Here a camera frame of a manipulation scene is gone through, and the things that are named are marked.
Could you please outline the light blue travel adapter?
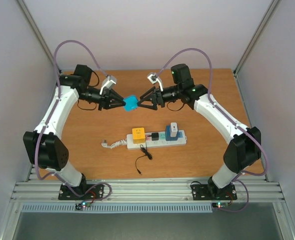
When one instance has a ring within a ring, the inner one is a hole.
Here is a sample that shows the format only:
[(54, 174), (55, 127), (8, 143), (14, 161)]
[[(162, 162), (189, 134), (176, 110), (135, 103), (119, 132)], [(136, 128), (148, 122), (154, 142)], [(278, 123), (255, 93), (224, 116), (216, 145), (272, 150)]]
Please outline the light blue travel adapter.
[(135, 95), (130, 95), (123, 99), (125, 106), (123, 107), (126, 112), (133, 111), (138, 108), (138, 99)]

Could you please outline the yellow cube adapter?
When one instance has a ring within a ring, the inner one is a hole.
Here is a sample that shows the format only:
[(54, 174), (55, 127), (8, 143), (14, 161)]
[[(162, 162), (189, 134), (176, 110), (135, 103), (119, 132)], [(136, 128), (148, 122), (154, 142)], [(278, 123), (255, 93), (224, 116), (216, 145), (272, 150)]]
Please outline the yellow cube adapter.
[(132, 129), (132, 141), (134, 144), (143, 144), (146, 141), (145, 129), (143, 127)]

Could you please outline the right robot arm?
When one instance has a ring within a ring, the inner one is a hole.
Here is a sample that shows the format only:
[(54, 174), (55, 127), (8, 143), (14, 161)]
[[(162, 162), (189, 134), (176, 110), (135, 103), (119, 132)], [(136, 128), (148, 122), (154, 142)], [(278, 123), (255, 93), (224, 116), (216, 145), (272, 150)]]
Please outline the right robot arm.
[(209, 195), (220, 198), (226, 187), (244, 169), (261, 158), (261, 132), (257, 127), (248, 128), (227, 112), (202, 84), (195, 84), (189, 67), (182, 63), (171, 67), (174, 85), (164, 87), (162, 80), (155, 72), (148, 74), (147, 79), (159, 87), (153, 86), (137, 103), (139, 107), (157, 110), (166, 103), (181, 100), (185, 105), (205, 117), (222, 135), (227, 149), (223, 155), (221, 168), (209, 178), (207, 188)]

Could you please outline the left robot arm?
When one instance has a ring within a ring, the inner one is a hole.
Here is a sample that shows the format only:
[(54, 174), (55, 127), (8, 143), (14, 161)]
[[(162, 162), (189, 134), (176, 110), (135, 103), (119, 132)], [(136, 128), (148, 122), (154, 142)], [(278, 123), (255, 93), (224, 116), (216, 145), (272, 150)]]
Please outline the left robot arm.
[(88, 194), (86, 177), (69, 160), (69, 150), (62, 142), (62, 133), (73, 106), (79, 101), (97, 105), (98, 110), (125, 106), (122, 96), (113, 90), (117, 79), (107, 75), (100, 88), (90, 85), (93, 70), (78, 64), (73, 74), (58, 75), (53, 99), (33, 131), (23, 135), (23, 143), (37, 178), (57, 177), (76, 199)]

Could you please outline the white charger on blue adapter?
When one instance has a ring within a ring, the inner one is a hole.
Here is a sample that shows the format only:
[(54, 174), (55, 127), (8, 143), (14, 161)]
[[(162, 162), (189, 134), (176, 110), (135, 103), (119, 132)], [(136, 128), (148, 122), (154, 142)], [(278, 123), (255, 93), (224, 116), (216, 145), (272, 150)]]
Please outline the white charger on blue adapter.
[(169, 135), (171, 138), (176, 138), (178, 135), (178, 125), (176, 122), (170, 123)]

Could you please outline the dark blue cube adapter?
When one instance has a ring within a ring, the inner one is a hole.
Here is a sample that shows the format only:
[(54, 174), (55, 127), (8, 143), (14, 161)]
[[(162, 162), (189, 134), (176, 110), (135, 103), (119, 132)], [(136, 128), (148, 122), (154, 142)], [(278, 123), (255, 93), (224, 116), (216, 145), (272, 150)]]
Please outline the dark blue cube adapter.
[(168, 142), (177, 141), (179, 138), (179, 133), (177, 132), (176, 136), (172, 137), (170, 133), (170, 128), (171, 128), (170, 125), (167, 125), (165, 128), (165, 140)]

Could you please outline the white power strip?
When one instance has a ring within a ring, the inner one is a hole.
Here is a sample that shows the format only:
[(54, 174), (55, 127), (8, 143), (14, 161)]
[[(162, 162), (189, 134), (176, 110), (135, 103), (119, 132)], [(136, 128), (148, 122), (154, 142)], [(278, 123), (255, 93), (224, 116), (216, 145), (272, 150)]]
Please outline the white power strip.
[(152, 140), (151, 132), (147, 132), (145, 134), (145, 142), (134, 144), (133, 142), (133, 135), (127, 134), (126, 135), (126, 146), (128, 150), (139, 150), (141, 147), (148, 147), (148, 148), (166, 148), (166, 147), (177, 147), (177, 146), (184, 146), (187, 144), (187, 137), (185, 135), (184, 130), (178, 131), (178, 139), (177, 140), (166, 140), (166, 134), (164, 131), (158, 132), (158, 140)]

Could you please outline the left small circuit board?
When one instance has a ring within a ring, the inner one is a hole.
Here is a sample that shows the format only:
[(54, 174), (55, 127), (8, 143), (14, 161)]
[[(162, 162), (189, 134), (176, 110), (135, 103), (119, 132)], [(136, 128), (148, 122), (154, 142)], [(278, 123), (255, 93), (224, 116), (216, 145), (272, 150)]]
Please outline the left small circuit board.
[(92, 204), (90, 202), (82, 202), (82, 203), (76, 203), (75, 204), (75, 210), (76, 211), (83, 211), (86, 208), (89, 208)]

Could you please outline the small circuit board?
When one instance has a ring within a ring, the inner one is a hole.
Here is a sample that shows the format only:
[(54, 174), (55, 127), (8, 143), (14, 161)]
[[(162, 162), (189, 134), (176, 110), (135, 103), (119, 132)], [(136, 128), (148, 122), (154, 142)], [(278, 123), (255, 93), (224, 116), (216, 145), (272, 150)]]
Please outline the small circuit board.
[(212, 203), (212, 207), (217, 209), (227, 208), (229, 206), (230, 206), (229, 202), (213, 202)]
[(82, 202), (82, 203), (76, 203), (75, 204), (75, 210), (76, 211), (83, 211), (86, 208), (89, 208), (92, 204), (90, 202)]

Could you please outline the right small circuit board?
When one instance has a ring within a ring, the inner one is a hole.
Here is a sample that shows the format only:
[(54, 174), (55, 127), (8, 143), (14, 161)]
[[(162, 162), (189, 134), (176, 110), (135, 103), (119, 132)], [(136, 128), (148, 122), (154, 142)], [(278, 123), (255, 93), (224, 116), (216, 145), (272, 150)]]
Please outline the right small circuit board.
[(229, 206), (230, 206), (229, 202), (213, 202), (212, 203), (212, 207), (217, 209), (227, 208)]

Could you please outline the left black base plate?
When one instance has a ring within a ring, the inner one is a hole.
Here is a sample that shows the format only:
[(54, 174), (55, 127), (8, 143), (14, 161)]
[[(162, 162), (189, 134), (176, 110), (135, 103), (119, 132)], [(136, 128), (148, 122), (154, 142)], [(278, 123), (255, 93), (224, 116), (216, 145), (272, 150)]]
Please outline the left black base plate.
[(103, 197), (104, 193), (104, 185), (103, 184), (98, 184), (94, 188), (92, 188), (89, 192), (86, 193), (86, 191), (91, 188), (93, 184), (83, 184), (78, 187), (71, 187), (72, 190), (76, 194), (74, 194), (68, 186), (66, 185), (61, 185), (59, 194), (58, 194), (58, 200), (60, 201), (69, 201), (69, 200), (92, 200), (93, 198), (95, 199), (100, 199)]

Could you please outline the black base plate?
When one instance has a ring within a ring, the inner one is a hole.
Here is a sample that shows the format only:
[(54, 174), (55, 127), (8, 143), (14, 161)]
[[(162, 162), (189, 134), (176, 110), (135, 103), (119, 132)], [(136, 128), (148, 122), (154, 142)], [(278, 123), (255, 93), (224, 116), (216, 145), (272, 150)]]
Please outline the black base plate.
[(72, 190), (76, 194), (74, 194), (68, 186), (66, 185), (61, 185), (59, 194), (58, 194), (58, 200), (60, 201), (69, 201), (69, 200), (92, 200), (93, 198), (95, 199), (100, 199), (103, 197), (104, 193), (104, 185), (103, 184), (98, 184), (94, 188), (92, 188), (89, 192), (86, 193), (86, 191), (91, 188), (93, 184), (83, 184), (78, 187), (71, 187)]
[(190, 189), (194, 201), (234, 201), (238, 199), (235, 186), (231, 183), (224, 188), (217, 188), (215, 184), (192, 181)]

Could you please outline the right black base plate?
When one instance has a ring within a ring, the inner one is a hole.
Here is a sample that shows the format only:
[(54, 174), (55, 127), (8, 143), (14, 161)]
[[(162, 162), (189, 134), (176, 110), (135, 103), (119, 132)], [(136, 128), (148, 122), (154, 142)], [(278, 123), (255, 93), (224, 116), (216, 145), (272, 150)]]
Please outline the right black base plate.
[(217, 188), (215, 184), (192, 181), (190, 189), (194, 201), (234, 201), (238, 199), (235, 186), (231, 183), (224, 188)]

